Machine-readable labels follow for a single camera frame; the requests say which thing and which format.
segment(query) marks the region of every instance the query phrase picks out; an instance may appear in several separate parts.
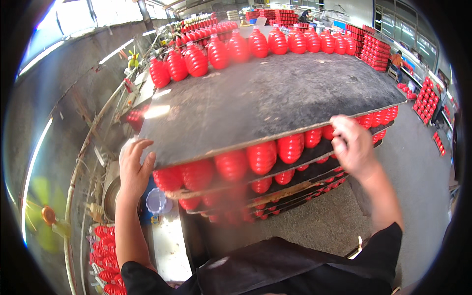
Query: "stacked bottles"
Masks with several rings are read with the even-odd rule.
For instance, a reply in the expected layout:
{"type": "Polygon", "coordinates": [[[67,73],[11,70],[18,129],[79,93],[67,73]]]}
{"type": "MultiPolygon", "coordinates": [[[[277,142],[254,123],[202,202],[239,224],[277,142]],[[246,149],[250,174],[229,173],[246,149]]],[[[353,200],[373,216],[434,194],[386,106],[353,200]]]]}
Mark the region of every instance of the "stacked bottles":
{"type": "Polygon", "coordinates": [[[167,57],[167,70],[169,71],[169,75],[172,79],[176,82],[185,79],[188,76],[187,66],[185,65],[185,60],[176,51],[172,50],[169,52],[169,56],[167,57]]]}
{"type": "Polygon", "coordinates": [[[345,54],[346,53],[346,41],[344,37],[336,32],[333,34],[334,38],[334,52],[337,54],[345,54]]]}
{"type": "Polygon", "coordinates": [[[344,40],[346,41],[346,54],[354,55],[355,40],[351,37],[351,35],[344,35],[344,40]]]}
{"type": "Polygon", "coordinates": [[[252,34],[249,35],[249,48],[251,49],[251,53],[260,59],[266,57],[269,53],[267,40],[256,25],[253,28],[252,34]]]}
{"type": "Polygon", "coordinates": [[[318,52],[321,47],[321,40],[318,34],[315,32],[312,24],[308,25],[308,30],[305,32],[306,38],[306,49],[309,52],[318,52]]]}
{"type": "Polygon", "coordinates": [[[294,53],[305,53],[306,39],[302,31],[298,28],[298,24],[294,24],[294,28],[288,34],[288,48],[294,53]]]}
{"type": "Polygon", "coordinates": [[[287,40],[285,39],[285,34],[282,33],[278,24],[274,24],[274,29],[269,33],[268,46],[270,51],[275,54],[285,54],[287,52],[287,40]]]}
{"type": "Polygon", "coordinates": [[[170,82],[169,72],[164,66],[164,63],[157,60],[155,57],[151,57],[149,73],[151,74],[152,81],[157,88],[162,88],[170,82]]]}
{"type": "Polygon", "coordinates": [[[210,43],[208,43],[208,60],[217,70],[224,69],[229,65],[228,51],[216,34],[211,35],[210,43]]]}
{"type": "Polygon", "coordinates": [[[334,52],[334,40],[330,33],[328,32],[321,32],[321,51],[325,53],[333,53],[334,52]]]}
{"type": "Polygon", "coordinates": [[[208,61],[203,52],[192,42],[187,43],[185,51],[185,64],[189,74],[201,77],[208,72],[208,61]]]}
{"type": "Polygon", "coordinates": [[[233,30],[233,35],[228,42],[229,54],[236,63],[244,63],[249,60],[249,46],[246,40],[241,37],[239,30],[233,30]]]}

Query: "black sleeve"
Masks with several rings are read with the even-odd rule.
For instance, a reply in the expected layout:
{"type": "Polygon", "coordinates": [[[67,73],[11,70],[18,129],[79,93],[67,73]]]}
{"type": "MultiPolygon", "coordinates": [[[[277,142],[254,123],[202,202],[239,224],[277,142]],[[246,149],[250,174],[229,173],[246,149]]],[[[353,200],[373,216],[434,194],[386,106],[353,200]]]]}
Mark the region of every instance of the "black sleeve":
{"type": "Polygon", "coordinates": [[[402,230],[396,222],[374,234],[367,246],[354,258],[357,265],[386,271],[395,277],[395,267],[402,243],[402,230]]]}
{"type": "Polygon", "coordinates": [[[128,295],[199,295],[196,276],[191,276],[179,288],[174,289],[155,271],[135,262],[128,261],[121,267],[121,277],[128,295]]]}
{"type": "Polygon", "coordinates": [[[135,261],[123,264],[121,277],[128,295],[171,294],[174,290],[155,271],[135,261]]]}

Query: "factory floor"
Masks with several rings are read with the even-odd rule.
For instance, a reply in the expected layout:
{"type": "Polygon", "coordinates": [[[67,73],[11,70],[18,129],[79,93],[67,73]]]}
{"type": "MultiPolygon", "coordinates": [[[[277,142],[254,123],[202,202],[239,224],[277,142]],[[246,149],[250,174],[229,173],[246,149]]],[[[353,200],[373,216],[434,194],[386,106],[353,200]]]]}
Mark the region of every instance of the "factory floor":
{"type": "MultiPolygon", "coordinates": [[[[411,108],[399,106],[395,124],[375,153],[400,199],[405,232],[397,265],[397,286],[419,280],[436,256],[449,223],[450,155],[440,157],[425,127],[411,108]]],[[[305,247],[345,256],[370,236],[349,182],[291,211],[241,228],[215,228],[213,254],[279,236],[305,247]]]]}

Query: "person's right hand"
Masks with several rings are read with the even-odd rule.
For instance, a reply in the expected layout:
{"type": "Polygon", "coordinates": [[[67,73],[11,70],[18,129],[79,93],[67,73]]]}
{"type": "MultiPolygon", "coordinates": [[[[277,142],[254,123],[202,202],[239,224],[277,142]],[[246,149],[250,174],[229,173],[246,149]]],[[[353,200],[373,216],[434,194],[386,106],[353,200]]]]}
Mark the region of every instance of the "person's right hand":
{"type": "Polygon", "coordinates": [[[332,116],[329,122],[335,136],[331,144],[341,166],[358,181],[370,178],[378,163],[370,132],[345,115],[332,116]]]}

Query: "worker in black shirt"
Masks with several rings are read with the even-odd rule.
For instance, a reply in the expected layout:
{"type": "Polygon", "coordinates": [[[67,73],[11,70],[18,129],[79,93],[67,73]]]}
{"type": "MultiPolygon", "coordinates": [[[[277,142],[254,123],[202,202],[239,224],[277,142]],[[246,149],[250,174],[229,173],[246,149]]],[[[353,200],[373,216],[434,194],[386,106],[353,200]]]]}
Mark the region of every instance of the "worker in black shirt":
{"type": "Polygon", "coordinates": [[[116,253],[128,295],[390,295],[403,231],[395,190],[375,158],[371,134],[344,115],[330,122],[334,152],[361,183],[372,206],[373,236],[353,260],[275,237],[211,259],[179,288],[170,287],[151,265],[136,213],[156,158],[149,153],[141,166],[143,149],[153,142],[141,139],[128,146],[120,160],[116,202],[116,253]]]}
{"type": "Polygon", "coordinates": [[[307,17],[311,13],[311,11],[311,9],[307,9],[302,13],[302,15],[299,17],[301,23],[308,23],[307,17]]]}

